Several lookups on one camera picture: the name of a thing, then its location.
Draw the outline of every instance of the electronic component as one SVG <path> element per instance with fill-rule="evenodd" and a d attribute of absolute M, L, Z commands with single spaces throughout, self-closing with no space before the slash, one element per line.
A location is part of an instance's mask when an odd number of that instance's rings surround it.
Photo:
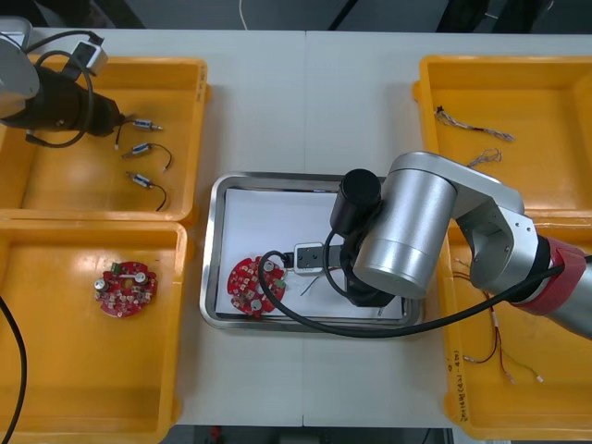
<path fill-rule="evenodd" d="M 126 176 L 128 176 L 128 178 L 130 178 L 135 183 L 137 183 L 138 185 L 140 185 L 141 187 L 144 187 L 146 189 L 151 189 L 151 188 L 159 189 L 163 193 L 163 202 L 160 203 L 160 205 L 158 205 L 158 208 L 156 208 L 156 211 L 160 211 L 163 208 L 163 206 L 165 206 L 165 204 L 167 203 L 167 192 L 165 191 L 165 189 L 163 187 L 161 187 L 160 185 L 156 185 L 155 183 L 153 183 L 151 180 L 149 180 L 148 178 L 146 178 L 142 174 L 126 171 Z"/>
<path fill-rule="evenodd" d="M 228 277 L 228 294 L 232 298 L 232 305 L 246 315 L 260 317 L 263 313 L 275 310 L 274 305 L 266 298 L 261 289 L 257 268 L 261 257 L 240 261 Z M 265 283 L 274 295 L 281 300 L 286 291 L 286 283 L 282 280 L 285 271 L 271 261 L 263 264 Z"/>
<path fill-rule="evenodd" d="M 143 118 L 136 118 L 133 121 L 133 126 L 139 130 L 146 130 L 146 131 L 160 131 L 163 127 L 155 125 L 152 120 L 147 120 Z"/>
<path fill-rule="evenodd" d="M 168 162 L 166 162 L 166 165 L 163 168 L 163 173 L 164 173 L 165 171 L 167 171 L 170 168 L 170 165 L 173 162 L 173 154 L 170 151 L 168 151 L 168 149 L 165 147 L 165 145 L 161 145 L 160 143 L 151 143 L 151 142 L 140 143 L 139 145 L 134 146 L 129 152 L 123 154 L 121 156 L 121 158 L 122 159 L 129 159 L 131 157 L 139 157 L 141 155 L 148 154 L 154 146 L 156 146 L 158 148 L 162 148 L 163 150 L 165 150 L 168 153 Z"/>
<path fill-rule="evenodd" d="M 156 296 L 156 273 L 139 262 L 113 263 L 103 277 L 94 282 L 94 299 L 101 310 L 114 317 L 128 317 L 140 312 Z"/>
<path fill-rule="evenodd" d="M 121 138 L 121 131 L 123 130 L 123 127 L 129 123 L 132 123 L 134 128 L 136 128 L 138 130 L 144 130 L 144 131 L 162 131 L 163 130 L 163 127 L 161 127 L 159 125 L 155 125 L 152 120 L 148 120 L 145 118 L 134 118 L 132 116 L 125 117 L 125 119 L 123 120 L 121 125 L 119 125 L 119 129 L 117 130 L 117 136 L 115 138 L 115 149 L 116 150 L 119 149 L 119 139 Z"/>

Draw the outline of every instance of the white tabletop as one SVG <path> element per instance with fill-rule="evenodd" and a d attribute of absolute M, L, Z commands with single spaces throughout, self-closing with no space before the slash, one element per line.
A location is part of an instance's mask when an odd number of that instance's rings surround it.
<path fill-rule="evenodd" d="M 43 35 L 54 30 L 43 30 Z M 194 56 L 209 67 L 197 199 L 229 171 L 384 175 L 422 149 L 411 86 L 429 54 L 587 55 L 592 36 L 275 31 L 100 31 L 111 56 Z M 66 48 L 76 41 L 61 41 Z M 216 330 L 187 275 L 180 424 L 446 427 L 438 331 L 405 339 Z"/>

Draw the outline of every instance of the stainless steel tray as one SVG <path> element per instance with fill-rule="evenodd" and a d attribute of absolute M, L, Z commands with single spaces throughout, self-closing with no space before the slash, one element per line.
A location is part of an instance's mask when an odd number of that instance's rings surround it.
<path fill-rule="evenodd" d="M 262 330 L 316 331 L 304 327 L 283 316 L 266 316 L 253 319 L 245 314 L 218 314 L 216 298 L 221 259 L 221 245 L 226 208 L 226 191 L 229 189 L 252 191 L 337 192 L 341 176 L 288 174 L 288 173 L 235 173 L 222 176 L 212 187 L 200 292 L 200 310 L 205 321 L 217 328 L 251 328 Z M 403 318 L 393 319 L 345 319 L 313 317 L 315 321 L 334 326 L 367 329 L 398 328 L 420 321 L 423 305 L 420 301 L 403 300 Z"/>

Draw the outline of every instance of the circuit board with components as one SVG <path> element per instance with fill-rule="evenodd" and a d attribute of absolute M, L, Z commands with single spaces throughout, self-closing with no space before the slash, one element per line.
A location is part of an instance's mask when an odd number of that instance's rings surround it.
<path fill-rule="evenodd" d="M 232 305 L 246 315 L 260 317 L 263 313 L 271 313 L 276 307 L 264 295 L 257 269 L 261 256 L 240 261 L 228 277 L 228 294 Z M 271 292 L 281 300 L 286 291 L 283 281 L 285 271 L 277 264 L 267 261 L 264 264 L 265 282 Z"/>
<path fill-rule="evenodd" d="M 94 282 L 94 299 L 101 310 L 114 317 L 139 313 L 156 296 L 156 273 L 139 262 L 113 263 L 103 277 Z"/>

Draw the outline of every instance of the yellow plastic tray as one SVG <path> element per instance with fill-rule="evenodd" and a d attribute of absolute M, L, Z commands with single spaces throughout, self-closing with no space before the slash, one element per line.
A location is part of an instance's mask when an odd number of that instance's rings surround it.
<path fill-rule="evenodd" d="M 592 252 L 589 219 L 548 219 L 536 223 L 543 236 L 569 242 Z M 457 263 L 471 261 L 471 251 L 459 228 L 450 228 L 438 267 L 442 315 L 450 315 L 484 300 L 470 282 L 453 278 L 467 273 Z M 447 416 L 478 439 L 592 439 L 592 341 L 547 318 L 533 316 L 503 302 L 496 305 L 504 349 L 534 368 L 544 382 L 505 358 L 513 385 L 500 367 L 499 352 L 485 364 L 463 360 L 486 358 L 493 347 L 489 311 L 444 328 L 448 394 Z"/>
<path fill-rule="evenodd" d="M 61 69 L 65 58 L 51 58 L 47 66 Z M 195 180 L 209 95 L 207 66 L 202 60 L 172 58 L 110 58 L 93 78 L 95 90 L 116 101 L 119 110 L 151 119 L 162 131 L 143 132 L 126 125 L 119 151 L 115 137 L 90 135 L 64 149 L 24 141 L 22 129 L 0 128 L 0 217 L 77 220 L 171 220 L 191 222 Z M 64 142 L 74 133 L 39 131 L 49 142 Z M 174 155 L 163 173 L 167 154 L 154 148 L 136 159 L 121 159 L 142 142 L 165 145 Z M 146 190 L 126 177 L 133 171 L 161 185 Z"/>
<path fill-rule="evenodd" d="M 29 384 L 14 442 L 157 443 L 174 402 L 185 228 L 174 222 L 0 221 L 0 294 L 25 340 Z M 94 300 L 113 262 L 156 272 L 141 313 L 117 319 Z M 19 352 L 0 321 L 0 436 L 19 388 Z"/>
<path fill-rule="evenodd" d="M 592 216 L 592 57 L 429 56 L 413 92 L 427 151 L 467 164 L 499 148 L 501 162 L 477 169 L 518 190 L 527 214 Z M 439 105 L 516 140 L 436 122 Z"/>

